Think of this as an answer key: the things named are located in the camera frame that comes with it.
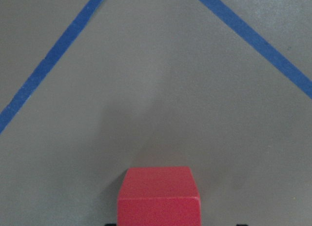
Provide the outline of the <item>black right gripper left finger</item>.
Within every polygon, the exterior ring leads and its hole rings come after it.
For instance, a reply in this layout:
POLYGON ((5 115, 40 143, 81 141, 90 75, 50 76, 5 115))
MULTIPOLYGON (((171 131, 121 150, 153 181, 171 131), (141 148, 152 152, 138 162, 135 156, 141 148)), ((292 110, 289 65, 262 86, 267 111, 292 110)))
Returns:
POLYGON ((117 226, 117 224, 116 223, 107 223, 104 226, 117 226))

